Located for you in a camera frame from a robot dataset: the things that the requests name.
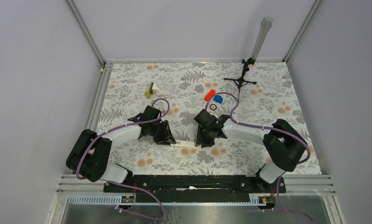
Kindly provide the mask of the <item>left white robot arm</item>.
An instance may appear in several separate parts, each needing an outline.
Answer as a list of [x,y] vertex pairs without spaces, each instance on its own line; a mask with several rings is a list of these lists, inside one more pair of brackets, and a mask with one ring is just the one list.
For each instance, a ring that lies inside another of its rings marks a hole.
[[108,133],[98,135],[90,129],[83,130],[66,160],[66,167],[91,182],[115,182],[120,191],[130,190],[133,180],[127,175],[131,172],[109,162],[111,150],[145,136],[151,136],[158,145],[175,144],[168,121],[160,116],[159,109],[148,105],[144,112],[129,118],[127,124],[113,128]]

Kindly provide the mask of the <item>white remote control body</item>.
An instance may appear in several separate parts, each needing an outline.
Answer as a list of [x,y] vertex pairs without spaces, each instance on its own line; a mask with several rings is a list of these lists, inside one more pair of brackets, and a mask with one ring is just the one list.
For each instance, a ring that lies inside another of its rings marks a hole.
[[170,144],[170,146],[178,148],[201,149],[201,146],[197,146],[195,142],[183,140],[177,140],[175,144]]

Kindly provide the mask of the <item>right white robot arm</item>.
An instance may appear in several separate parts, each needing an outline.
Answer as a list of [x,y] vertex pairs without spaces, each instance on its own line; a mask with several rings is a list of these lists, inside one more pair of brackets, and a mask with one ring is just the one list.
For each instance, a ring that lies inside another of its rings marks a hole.
[[263,145],[271,160],[257,172],[256,188],[268,192],[282,174],[294,171],[307,152],[306,141],[285,120],[271,126],[236,122],[230,115],[219,118],[205,109],[194,117],[198,124],[196,146],[212,147],[215,139],[242,139]]

